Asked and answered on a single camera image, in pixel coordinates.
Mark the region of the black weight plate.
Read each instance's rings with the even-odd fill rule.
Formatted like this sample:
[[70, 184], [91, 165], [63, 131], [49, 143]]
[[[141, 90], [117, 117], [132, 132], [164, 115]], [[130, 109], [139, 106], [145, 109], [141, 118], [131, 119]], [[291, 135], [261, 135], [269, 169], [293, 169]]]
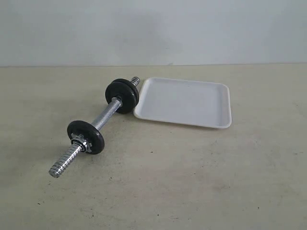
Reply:
[[105, 98], [108, 103], [111, 103], [113, 98], [121, 101], [122, 106], [117, 110], [120, 114], [130, 113], [137, 102], [132, 88], [123, 82], [109, 84], [105, 91]]
[[115, 83], [116, 96], [122, 101], [122, 106], [117, 110], [120, 114], [130, 113], [139, 102], [139, 92], [132, 80], [116, 79]]

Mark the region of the chrome threaded dumbbell bar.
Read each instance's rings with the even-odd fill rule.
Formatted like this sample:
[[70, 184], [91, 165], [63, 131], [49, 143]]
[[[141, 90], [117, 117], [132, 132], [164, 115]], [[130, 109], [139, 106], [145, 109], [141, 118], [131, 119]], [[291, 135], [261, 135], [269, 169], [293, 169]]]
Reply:
[[[136, 87], [140, 83], [139, 77], [133, 77], [131, 80]], [[108, 122], [111, 116], [114, 113], [117, 113], [117, 110], [121, 106], [121, 101], [119, 99], [113, 98], [111, 103], [107, 103], [107, 107], [103, 110], [103, 112], [90, 124], [100, 132], [100, 130]], [[51, 166], [48, 171], [49, 174], [54, 178], [60, 177], [79, 153], [81, 153], [81, 146], [77, 143], [71, 143], [65, 153]]]

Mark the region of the white rectangular plastic tray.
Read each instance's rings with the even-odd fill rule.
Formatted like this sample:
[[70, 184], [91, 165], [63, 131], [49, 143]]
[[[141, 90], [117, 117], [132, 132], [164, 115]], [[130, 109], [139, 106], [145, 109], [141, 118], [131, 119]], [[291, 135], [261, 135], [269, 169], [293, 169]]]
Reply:
[[215, 82], [148, 78], [133, 113], [143, 120], [197, 127], [232, 124], [229, 88]]

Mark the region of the black weight plate far end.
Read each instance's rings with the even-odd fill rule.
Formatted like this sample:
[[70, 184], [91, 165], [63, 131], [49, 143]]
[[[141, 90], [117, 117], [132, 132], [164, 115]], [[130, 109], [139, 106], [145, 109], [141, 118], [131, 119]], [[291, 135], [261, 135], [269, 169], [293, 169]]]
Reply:
[[99, 154], [105, 147], [105, 141], [102, 134], [90, 123], [82, 120], [76, 120], [69, 123], [67, 133], [72, 140], [72, 135], [82, 135], [92, 146], [90, 147], [92, 155]]

